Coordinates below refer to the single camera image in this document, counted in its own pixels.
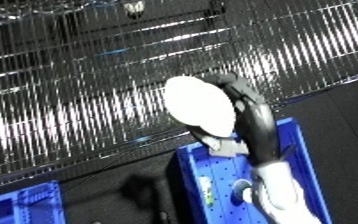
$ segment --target metal wire shelf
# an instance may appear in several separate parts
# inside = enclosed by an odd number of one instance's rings
[[[235,71],[272,105],[358,79],[357,0],[1,2],[0,184],[182,136],[169,77]]]

